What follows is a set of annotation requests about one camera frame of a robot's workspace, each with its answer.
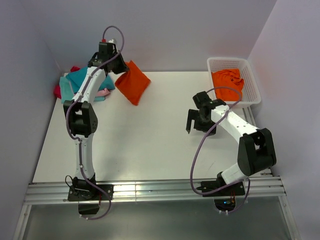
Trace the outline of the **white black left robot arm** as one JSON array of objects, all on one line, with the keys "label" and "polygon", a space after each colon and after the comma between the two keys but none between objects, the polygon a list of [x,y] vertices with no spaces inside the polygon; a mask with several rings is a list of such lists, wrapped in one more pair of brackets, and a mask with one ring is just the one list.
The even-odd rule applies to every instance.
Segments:
[{"label": "white black left robot arm", "polygon": [[103,39],[98,52],[88,62],[79,90],[63,103],[67,132],[76,145],[76,172],[71,191],[86,200],[95,198],[99,191],[92,160],[93,137],[98,129],[93,102],[108,73],[121,74],[128,70],[116,40]]}]

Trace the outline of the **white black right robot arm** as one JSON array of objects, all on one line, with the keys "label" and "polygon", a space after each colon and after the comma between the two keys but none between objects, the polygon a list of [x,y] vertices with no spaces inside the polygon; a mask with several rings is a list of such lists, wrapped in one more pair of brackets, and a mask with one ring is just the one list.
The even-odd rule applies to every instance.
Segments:
[{"label": "white black right robot arm", "polygon": [[[194,155],[189,181],[197,195],[215,193],[229,194],[234,185],[243,182],[257,172],[274,166],[277,162],[272,133],[267,128],[258,128],[243,120],[221,99],[211,99],[208,92],[198,92],[193,96],[196,109],[189,109],[186,131],[191,129],[204,133]],[[237,142],[237,160],[234,165],[220,172],[215,180],[216,187],[204,192],[194,186],[194,170],[198,155],[207,137],[213,136],[217,127],[222,127]]]}]

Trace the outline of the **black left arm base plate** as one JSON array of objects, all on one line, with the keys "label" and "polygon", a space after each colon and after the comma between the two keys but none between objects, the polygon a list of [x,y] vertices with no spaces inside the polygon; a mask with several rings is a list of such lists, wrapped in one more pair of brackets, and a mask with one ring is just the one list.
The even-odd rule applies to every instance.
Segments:
[{"label": "black left arm base plate", "polygon": [[108,197],[106,197],[101,191],[94,188],[94,193],[80,190],[69,190],[67,201],[71,203],[78,203],[78,212],[81,215],[95,215],[100,210],[102,201],[108,201],[113,199],[114,186],[112,184],[99,184],[102,190],[104,190]]}]

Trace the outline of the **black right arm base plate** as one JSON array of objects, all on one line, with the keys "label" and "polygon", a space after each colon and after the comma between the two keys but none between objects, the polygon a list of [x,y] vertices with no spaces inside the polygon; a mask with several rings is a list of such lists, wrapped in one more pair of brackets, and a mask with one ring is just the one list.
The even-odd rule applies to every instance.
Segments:
[{"label": "black right arm base plate", "polygon": [[213,180],[213,181],[201,181],[200,186],[196,189],[202,193],[208,193],[210,191],[215,191],[212,194],[203,195],[203,197],[218,197],[214,199],[214,206],[219,212],[225,212],[226,214],[234,211],[237,207],[236,197],[245,196],[245,187],[242,182],[238,182],[232,186],[228,186],[224,189],[217,191],[218,188],[225,186],[223,180]]}]

